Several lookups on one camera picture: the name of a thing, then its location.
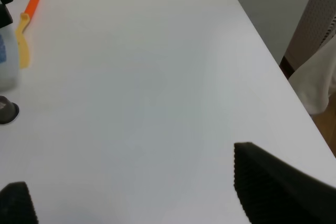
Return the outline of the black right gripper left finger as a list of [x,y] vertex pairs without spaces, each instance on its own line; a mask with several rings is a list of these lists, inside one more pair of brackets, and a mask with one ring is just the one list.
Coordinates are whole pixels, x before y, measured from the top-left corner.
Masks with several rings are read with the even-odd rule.
[[1,190],[1,223],[38,223],[25,182],[13,182]]

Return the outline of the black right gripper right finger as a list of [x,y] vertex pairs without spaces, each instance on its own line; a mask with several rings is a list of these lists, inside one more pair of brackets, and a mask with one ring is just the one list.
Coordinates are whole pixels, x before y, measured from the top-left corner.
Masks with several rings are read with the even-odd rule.
[[335,223],[335,188],[251,143],[234,144],[234,188],[250,223]]

